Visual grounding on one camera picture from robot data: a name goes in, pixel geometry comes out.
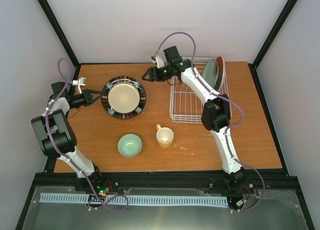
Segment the black rimmed beige plate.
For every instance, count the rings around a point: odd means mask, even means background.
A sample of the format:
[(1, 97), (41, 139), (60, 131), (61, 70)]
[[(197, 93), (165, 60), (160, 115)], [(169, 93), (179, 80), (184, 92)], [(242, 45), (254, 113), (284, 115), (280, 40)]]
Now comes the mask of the black rimmed beige plate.
[(129, 76), (112, 78), (102, 91), (101, 104), (104, 110), (116, 119), (129, 120), (138, 116), (147, 102), (144, 86)]

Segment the mint plate with flower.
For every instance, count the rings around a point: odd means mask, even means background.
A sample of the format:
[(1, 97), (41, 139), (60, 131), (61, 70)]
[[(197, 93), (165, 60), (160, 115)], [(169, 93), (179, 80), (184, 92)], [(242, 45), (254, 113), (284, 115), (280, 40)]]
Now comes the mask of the mint plate with flower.
[(212, 59), (207, 63), (201, 76), (213, 89), (219, 90), (221, 74), (216, 59)]

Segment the red teal flower plate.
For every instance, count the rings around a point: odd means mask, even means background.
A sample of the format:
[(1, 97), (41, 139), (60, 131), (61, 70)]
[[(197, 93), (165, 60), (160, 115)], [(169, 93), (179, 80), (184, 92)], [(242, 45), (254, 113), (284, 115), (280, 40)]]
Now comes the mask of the red teal flower plate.
[(213, 88), (219, 92), (225, 80), (226, 66), (222, 56), (217, 57), (215, 61), (215, 83)]

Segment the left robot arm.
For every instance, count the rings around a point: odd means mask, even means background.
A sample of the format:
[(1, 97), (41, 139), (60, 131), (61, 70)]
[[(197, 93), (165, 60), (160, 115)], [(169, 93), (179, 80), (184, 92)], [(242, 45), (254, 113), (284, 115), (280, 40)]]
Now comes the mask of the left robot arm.
[(77, 95), (69, 95), (64, 82), (51, 85), (50, 96), (45, 112), (31, 120), (31, 125), (41, 151), (47, 157), (65, 162), (79, 179), (86, 179), (93, 191), (103, 188), (104, 178), (99, 168), (87, 159), (77, 147), (77, 138), (68, 122), (70, 109), (87, 107), (102, 96), (101, 91), (85, 89)]

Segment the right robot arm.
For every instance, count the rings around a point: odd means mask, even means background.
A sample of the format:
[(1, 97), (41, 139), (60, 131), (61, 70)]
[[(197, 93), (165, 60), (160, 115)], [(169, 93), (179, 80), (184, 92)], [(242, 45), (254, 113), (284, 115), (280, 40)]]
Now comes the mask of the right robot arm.
[(176, 46), (164, 50), (167, 63), (158, 55), (151, 56), (154, 67), (141, 77), (149, 82), (164, 82), (177, 77), (200, 99), (203, 110), (201, 122), (214, 137), (222, 161), (225, 187), (229, 190), (241, 184), (244, 168), (238, 159), (230, 131), (230, 99), (214, 90), (201, 76), (192, 60), (184, 60)]

